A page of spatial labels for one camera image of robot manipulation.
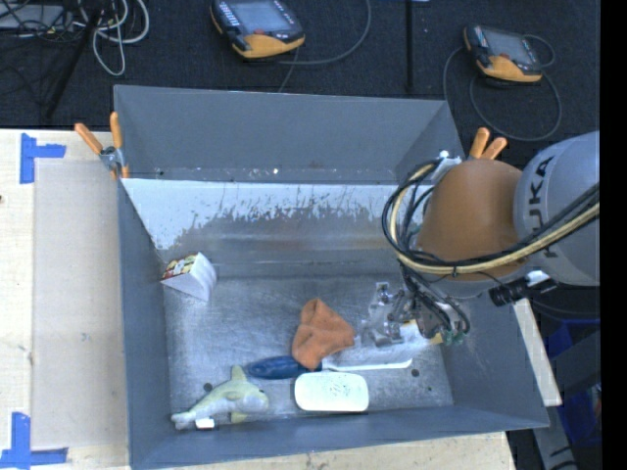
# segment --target black carpet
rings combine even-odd
[[[120,77],[99,65],[90,41],[79,49],[75,68],[70,68],[79,35],[62,42],[52,35],[23,38],[3,30],[0,126],[72,129],[82,121],[93,130],[108,130],[113,86],[129,84],[446,98],[464,150],[469,149],[477,128],[487,125],[493,134],[509,136],[500,158],[520,168],[539,150],[600,128],[601,0],[413,2],[412,91],[407,89],[406,3],[402,0],[369,0],[367,36],[347,57],[292,70],[274,61],[245,62],[236,55],[211,22],[213,0],[144,1],[150,31],[140,42],[124,47],[125,73]],[[282,1],[306,32],[299,61],[343,55],[358,43],[368,23],[365,0]],[[524,87],[487,85],[462,48],[467,24],[527,35],[540,61],[547,64],[543,80]],[[136,13],[135,29],[141,25]],[[110,68],[121,66],[117,46],[105,43],[100,48]],[[294,59],[294,53],[285,58]],[[55,87],[64,80],[67,85],[54,99]],[[393,144],[393,134],[382,137]],[[573,310],[599,309],[597,290],[557,290],[550,298]],[[539,313],[538,317],[543,335],[548,336],[555,329],[555,316]]]

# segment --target blue object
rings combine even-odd
[[[321,370],[322,364],[315,369],[315,371]],[[304,372],[311,372],[311,370],[297,362],[293,356],[281,355],[264,358],[263,360],[248,364],[246,366],[246,372],[249,376],[256,378],[284,380],[287,378],[296,378]]]
[[[553,359],[572,347],[575,331],[589,327],[597,328],[600,324],[601,320],[598,318],[562,320],[561,325],[544,340],[547,356]],[[590,447],[602,443],[599,420],[589,391],[569,397],[556,410],[564,433],[573,446]]]
[[[30,450],[30,418],[20,412],[12,414],[11,448],[0,454],[0,468],[29,470],[31,465],[65,463],[68,448]]]
[[[66,154],[63,145],[37,146],[37,140],[22,133],[22,152],[20,162],[20,183],[32,183],[35,180],[35,159],[60,159]]]

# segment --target bin floor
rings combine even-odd
[[[234,277],[218,280],[209,302],[164,287],[172,412],[189,409],[207,394],[207,384],[215,387],[228,381],[232,365],[290,354],[301,309],[312,298],[321,298],[358,329],[380,281],[374,275]],[[421,349],[411,367],[359,374],[368,385],[368,411],[453,403],[437,345]],[[298,407],[294,379],[249,380],[265,391],[270,408],[247,421],[324,415]],[[215,420],[229,422],[226,415]]]

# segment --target gray bin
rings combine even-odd
[[[375,282],[400,284],[382,204],[417,165],[463,150],[438,100],[118,85],[114,104],[131,172],[118,197],[133,468],[548,426],[513,308],[481,295],[463,303],[463,343],[418,356],[417,376],[364,373],[365,413],[299,412],[293,380],[264,380],[266,415],[175,430],[170,416],[231,365],[288,354],[309,298],[357,325]],[[159,281],[170,259],[198,251],[218,273],[208,303]]]

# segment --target handheld device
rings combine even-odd
[[[492,83],[533,84],[542,78],[538,56],[523,35],[469,24],[463,29],[463,40],[476,66]]]
[[[214,0],[211,17],[233,50],[247,59],[283,54],[305,41],[298,19],[280,0]]]

